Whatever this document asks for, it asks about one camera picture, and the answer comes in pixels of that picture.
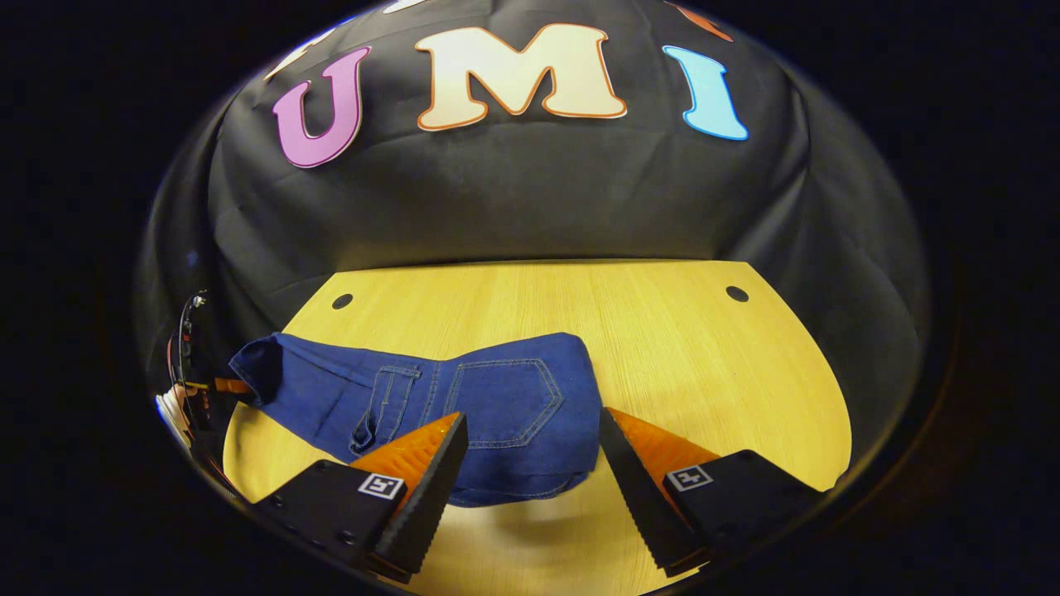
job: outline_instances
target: wooden table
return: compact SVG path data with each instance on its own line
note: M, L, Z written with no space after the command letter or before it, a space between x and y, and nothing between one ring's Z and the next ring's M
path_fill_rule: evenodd
M748 299L738 301L729 286ZM333 309L343 294L353 301ZM284 331L435 360L569 332L585 341L606 406L721 455L756 450L819 490L849 463L850 423L828 363L745 263L520 261L342 273ZM232 417L225 472L252 502L319 458L332 459L259 410L241 404ZM588 479L555 498L447 506L422 572L405 588L641 594L681 577L655 568L601 452Z

